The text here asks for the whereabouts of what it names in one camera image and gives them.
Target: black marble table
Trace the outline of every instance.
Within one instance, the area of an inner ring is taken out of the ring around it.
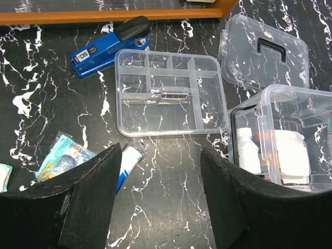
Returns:
[[[328,0],[240,1],[231,15],[236,13],[303,39],[311,88],[332,90]],[[217,57],[226,21],[153,22],[149,49]],[[125,145],[128,138],[116,125],[114,68],[80,80],[69,61],[71,53],[112,29],[113,23],[0,27],[0,162],[13,166],[9,190],[36,183],[34,172],[58,131],[96,153],[116,142]],[[224,90],[229,109],[255,94],[226,81]],[[216,248],[199,158],[203,146],[226,157],[227,137],[144,141],[148,153],[116,197],[106,248]]]

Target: white jar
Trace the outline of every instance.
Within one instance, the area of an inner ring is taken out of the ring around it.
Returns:
[[[258,146],[253,142],[253,134],[250,128],[238,128],[238,149],[240,167],[253,174],[261,174],[258,157]]]
[[[274,135],[284,184],[308,184],[311,169],[305,137],[286,130],[275,130]]]

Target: blue stapler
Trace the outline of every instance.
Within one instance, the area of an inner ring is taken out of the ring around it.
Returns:
[[[150,22],[146,17],[136,17],[114,28],[107,34],[71,55],[71,65],[78,78],[83,79],[114,64],[121,49],[144,50],[149,45],[147,35]]]

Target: clear plastic box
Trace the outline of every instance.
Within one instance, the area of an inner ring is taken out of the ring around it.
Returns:
[[[243,15],[234,15],[220,35],[222,76],[260,91],[270,84],[309,88],[307,44]]]
[[[309,183],[288,186],[311,192],[332,189],[331,155],[327,143],[332,92],[273,84],[237,107],[252,105],[257,106],[236,112],[235,120],[237,128],[252,129],[261,157],[268,164],[267,171],[262,168],[265,178],[280,185],[283,182],[274,131],[296,131],[305,137],[311,173]],[[232,155],[232,142],[228,146],[229,154]]]
[[[115,74],[118,129],[126,136],[229,127],[220,66],[211,56],[124,49]]]

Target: wooden frame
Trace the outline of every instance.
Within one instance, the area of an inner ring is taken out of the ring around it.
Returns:
[[[57,24],[126,21],[137,16],[150,20],[224,18],[239,0],[216,0],[213,8],[207,9],[147,9],[75,12],[20,12],[0,13],[0,25]]]

